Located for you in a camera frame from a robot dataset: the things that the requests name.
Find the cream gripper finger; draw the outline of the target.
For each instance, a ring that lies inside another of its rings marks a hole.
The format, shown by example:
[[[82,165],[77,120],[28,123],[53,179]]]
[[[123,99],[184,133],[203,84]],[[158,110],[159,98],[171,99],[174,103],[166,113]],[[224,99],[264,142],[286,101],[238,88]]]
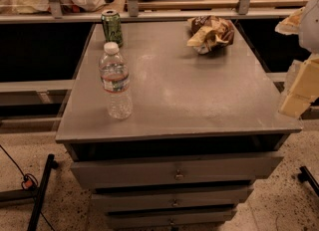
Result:
[[[304,7],[294,11],[287,18],[280,21],[276,25],[275,31],[282,35],[297,35],[299,32],[303,11]]]
[[[294,60],[289,67],[278,111],[299,118],[319,98],[319,56],[306,61]]]

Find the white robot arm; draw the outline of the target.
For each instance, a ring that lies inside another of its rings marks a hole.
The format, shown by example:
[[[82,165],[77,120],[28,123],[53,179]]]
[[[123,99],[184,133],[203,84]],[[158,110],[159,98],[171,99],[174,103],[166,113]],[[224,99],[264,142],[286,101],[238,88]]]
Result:
[[[275,31],[297,35],[299,46],[311,53],[306,61],[294,61],[289,67],[279,104],[281,114],[299,118],[319,98],[319,0],[309,0]]]

